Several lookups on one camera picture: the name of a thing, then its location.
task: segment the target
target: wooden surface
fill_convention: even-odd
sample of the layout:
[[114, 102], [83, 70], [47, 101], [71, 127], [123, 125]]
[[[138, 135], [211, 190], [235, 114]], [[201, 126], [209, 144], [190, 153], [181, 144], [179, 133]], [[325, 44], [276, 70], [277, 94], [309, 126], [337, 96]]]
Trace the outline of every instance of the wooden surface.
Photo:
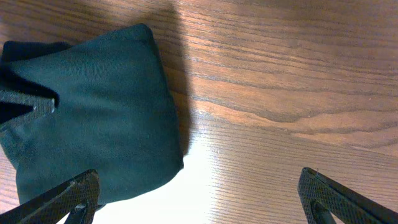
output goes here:
[[[115, 214], [152, 223], [154, 213], [177, 223], [305, 223], [302, 167], [398, 211], [397, 11], [383, 0], [0, 0], [0, 44], [78, 44], [138, 22], [153, 30], [185, 170], [107, 205], [95, 223]], [[0, 156], [5, 212], [17, 205], [15, 172]], [[134, 215], [117, 213], [121, 205], [135, 205]]]

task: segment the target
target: wood grain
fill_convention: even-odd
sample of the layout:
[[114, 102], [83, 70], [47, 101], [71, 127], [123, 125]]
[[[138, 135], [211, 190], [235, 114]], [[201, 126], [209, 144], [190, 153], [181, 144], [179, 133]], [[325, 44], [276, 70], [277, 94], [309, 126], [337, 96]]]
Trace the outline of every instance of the wood grain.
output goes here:
[[[0, 44], [78, 44], [146, 23], [187, 157], [210, 170], [202, 223], [303, 223], [305, 166], [398, 210], [397, 10], [392, 0], [0, 0]], [[12, 184], [4, 156], [3, 167], [0, 184]], [[0, 193], [10, 198], [0, 212], [16, 206], [13, 188]]]

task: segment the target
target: dark green cloth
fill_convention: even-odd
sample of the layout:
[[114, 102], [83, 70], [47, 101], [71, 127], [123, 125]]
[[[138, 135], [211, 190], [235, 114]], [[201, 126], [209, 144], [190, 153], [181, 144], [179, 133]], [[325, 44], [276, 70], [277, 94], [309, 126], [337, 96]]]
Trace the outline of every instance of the dark green cloth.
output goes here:
[[55, 112], [7, 130], [20, 203], [96, 169], [100, 204], [166, 184], [183, 167], [177, 113], [152, 32], [144, 24], [84, 44], [4, 44], [0, 75], [58, 97]]

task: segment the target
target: folded garment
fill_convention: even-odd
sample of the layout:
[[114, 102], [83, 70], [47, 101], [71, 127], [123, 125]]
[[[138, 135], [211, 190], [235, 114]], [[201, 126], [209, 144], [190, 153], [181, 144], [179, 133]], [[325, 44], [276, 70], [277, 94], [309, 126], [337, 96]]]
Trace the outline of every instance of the folded garment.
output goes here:
[[174, 101], [144, 24], [76, 46], [6, 42], [0, 76], [57, 105], [0, 137], [20, 203], [88, 169], [99, 174], [99, 204], [125, 200], [183, 167]]

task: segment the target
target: fabric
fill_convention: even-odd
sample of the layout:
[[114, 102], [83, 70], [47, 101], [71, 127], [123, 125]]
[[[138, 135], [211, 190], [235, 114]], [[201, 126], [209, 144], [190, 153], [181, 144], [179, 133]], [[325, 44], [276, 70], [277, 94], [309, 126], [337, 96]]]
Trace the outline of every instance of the fabric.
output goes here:
[[73, 47], [6, 42], [0, 75], [57, 94], [53, 114], [0, 139], [20, 203], [88, 169], [99, 173], [99, 204], [154, 190], [182, 169], [175, 105], [144, 24]]

